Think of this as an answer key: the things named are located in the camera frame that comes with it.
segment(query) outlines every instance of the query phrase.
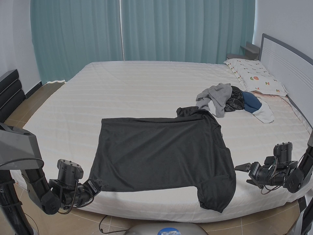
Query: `gray cloth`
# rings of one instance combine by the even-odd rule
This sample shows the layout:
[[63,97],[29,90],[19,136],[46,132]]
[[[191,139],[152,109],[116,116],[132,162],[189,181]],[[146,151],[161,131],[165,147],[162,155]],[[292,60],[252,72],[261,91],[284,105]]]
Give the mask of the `gray cloth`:
[[213,85],[198,94],[196,106],[198,106],[199,109],[210,111],[209,102],[212,100],[216,108],[216,116],[221,117],[224,115],[226,101],[229,100],[232,91],[233,89],[230,84],[219,83],[217,86]]

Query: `curtain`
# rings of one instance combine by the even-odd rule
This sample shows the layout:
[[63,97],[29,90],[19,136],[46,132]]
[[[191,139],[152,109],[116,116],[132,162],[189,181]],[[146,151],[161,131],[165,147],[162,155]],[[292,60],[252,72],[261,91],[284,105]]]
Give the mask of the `curtain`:
[[43,83],[123,60],[119,0],[31,0],[31,28]]
[[255,0],[121,0],[125,60],[223,63],[252,42]]

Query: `bed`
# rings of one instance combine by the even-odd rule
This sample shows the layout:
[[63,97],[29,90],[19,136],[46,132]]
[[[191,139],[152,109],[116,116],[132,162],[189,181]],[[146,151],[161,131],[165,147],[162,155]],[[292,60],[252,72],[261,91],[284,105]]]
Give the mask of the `bed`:
[[[292,159],[298,160],[305,152],[310,136],[309,123],[313,123],[313,115],[308,100],[294,87],[297,83],[304,86],[307,96],[312,98],[313,83],[309,77],[313,77],[313,61],[310,63],[306,60],[308,57],[300,56],[299,52],[291,51],[287,45],[267,35],[263,35],[261,51],[261,62],[285,84],[297,107],[286,97],[259,95],[273,111],[274,122],[263,124],[244,110],[226,112],[224,117],[218,118],[234,166],[254,161],[263,164],[266,156],[273,155],[275,144],[288,141],[293,143]],[[282,72],[292,75],[282,76]],[[226,65],[169,61],[95,62],[85,66],[50,96],[24,129],[37,135],[46,178],[57,177],[57,160],[62,158],[82,166],[84,178],[81,182],[84,182],[96,153],[102,118],[174,118],[178,107],[195,105],[198,93],[220,82],[243,89]],[[12,171],[12,175],[26,187],[18,171]],[[140,192],[102,191],[84,209],[125,218],[212,222],[282,206],[302,197],[313,186],[312,178],[295,194],[279,188],[261,195],[259,188],[246,183],[247,173],[237,171],[236,176],[236,192],[223,213],[202,209],[193,186]]]

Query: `white headboard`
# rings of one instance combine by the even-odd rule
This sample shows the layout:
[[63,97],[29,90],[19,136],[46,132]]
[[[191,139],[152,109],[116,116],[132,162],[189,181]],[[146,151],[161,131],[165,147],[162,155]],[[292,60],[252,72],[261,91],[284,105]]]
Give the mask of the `white headboard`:
[[291,103],[313,125],[313,59],[263,33],[259,60],[288,91]]

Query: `tiled floor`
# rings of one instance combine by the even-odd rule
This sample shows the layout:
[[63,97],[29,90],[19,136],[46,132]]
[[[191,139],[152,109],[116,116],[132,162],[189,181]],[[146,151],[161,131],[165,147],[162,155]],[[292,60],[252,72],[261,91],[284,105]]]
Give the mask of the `tiled floor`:
[[[21,104],[5,123],[22,128],[34,112],[62,85],[63,83],[53,83],[42,86]],[[103,215],[82,210],[72,210],[68,215],[46,215],[29,199],[27,191],[18,185],[15,185],[15,189],[23,203],[23,210],[35,220],[41,235],[101,234],[98,230],[98,224]],[[261,211],[248,216],[199,225],[211,235],[282,235],[287,233],[298,216],[299,205],[295,201],[275,209]],[[30,218],[28,219],[30,224],[35,227],[33,221]],[[158,221],[108,216],[102,222],[101,227],[104,232],[111,232],[123,230],[124,228],[128,229],[137,224],[155,222]],[[2,212],[0,212],[0,233],[5,235],[14,234]]]

